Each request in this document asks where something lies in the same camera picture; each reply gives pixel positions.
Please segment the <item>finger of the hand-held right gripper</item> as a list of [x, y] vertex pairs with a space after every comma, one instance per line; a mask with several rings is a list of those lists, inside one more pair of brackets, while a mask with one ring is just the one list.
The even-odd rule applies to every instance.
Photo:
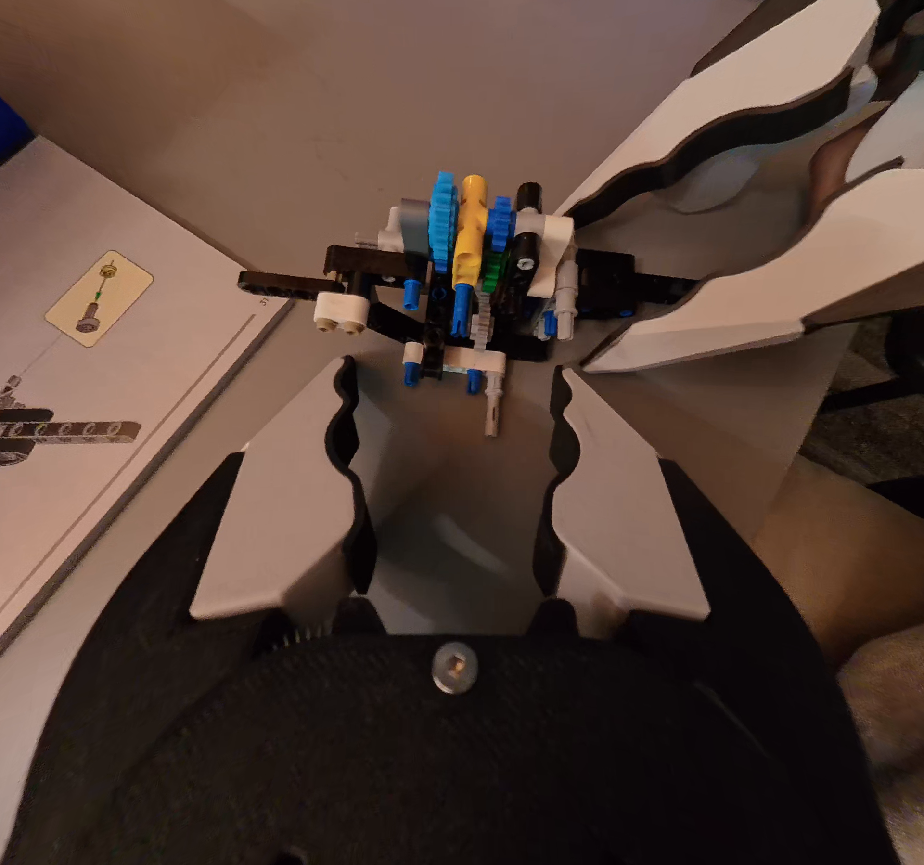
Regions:
[[833, 198], [791, 248], [702, 281], [666, 313], [613, 334], [582, 368], [634, 374], [921, 306], [922, 185], [921, 169], [896, 161], [874, 168]]
[[880, 15], [878, 0], [818, 0], [684, 80], [559, 213], [579, 230], [649, 192], [687, 214], [732, 201], [764, 158], [872, 99]]

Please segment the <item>person's right hand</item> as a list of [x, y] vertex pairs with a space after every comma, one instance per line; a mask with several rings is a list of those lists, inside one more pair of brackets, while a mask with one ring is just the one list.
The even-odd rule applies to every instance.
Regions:
[[854, 153], [886, 110], [887, 106], [880, 107], [816, 150], [809, 162], [808, 222], [816, 220], [846, 186], [847, 168]]

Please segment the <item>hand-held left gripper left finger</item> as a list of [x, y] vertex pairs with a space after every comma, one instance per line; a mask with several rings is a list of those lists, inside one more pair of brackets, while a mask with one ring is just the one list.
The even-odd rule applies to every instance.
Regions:
[[331, 618], [368, 593], [377, 542], [351, 468], [358, 387], [354, 358], [334, 359], [247, 443], [191, 617]]

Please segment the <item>lego instruction booklet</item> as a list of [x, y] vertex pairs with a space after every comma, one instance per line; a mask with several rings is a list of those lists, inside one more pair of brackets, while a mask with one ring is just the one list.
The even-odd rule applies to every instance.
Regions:
[[1, 224], [5, 651], [292, 302], [43, 137]]

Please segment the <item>blue plastic bin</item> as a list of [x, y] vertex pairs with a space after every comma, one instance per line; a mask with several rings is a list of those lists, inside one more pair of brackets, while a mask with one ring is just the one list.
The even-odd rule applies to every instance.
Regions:
[[26, 121], [5, 100], [0, 101], [0, 160], [6, 164], [35, 139]]

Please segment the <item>tan cardboard box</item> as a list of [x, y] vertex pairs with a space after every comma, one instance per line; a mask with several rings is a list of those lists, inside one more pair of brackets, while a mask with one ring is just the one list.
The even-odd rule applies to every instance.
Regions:
[[801, 455], [753, 548], [833, 668], [922, 624], [922, 518]]

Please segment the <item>multicoloured lego gear assembly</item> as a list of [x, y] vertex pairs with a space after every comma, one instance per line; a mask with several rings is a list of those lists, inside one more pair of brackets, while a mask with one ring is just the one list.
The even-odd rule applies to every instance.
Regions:
[[443, 171], [429, 199], [390, 210], [374, 242], [328, 247], [322, 277], [245, 270], [237, 287], [312, 303], [321, 332], [371, 330], [399, 342], [405, 386], [465, 374], [468, 394], [487, 399], [484, 432], [495, 437], [509, 363], [544, 362], [579, 321], [670, 306], [694, 281], [638, 272], [630, 254], [578, 247], [574, 220], [543, 212], [536, 182], [514, 199], [491, 203], [488, 192], [480, 176], [457, 185]]

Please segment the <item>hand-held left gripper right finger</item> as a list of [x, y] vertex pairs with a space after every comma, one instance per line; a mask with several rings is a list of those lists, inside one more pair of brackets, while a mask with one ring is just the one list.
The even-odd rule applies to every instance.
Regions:
[[662, 462], [576, 371], [552, 378], [549, 458], [533, 572], [544, 596], [577, 620], [647, 612], [704, 620], [699, 580]]

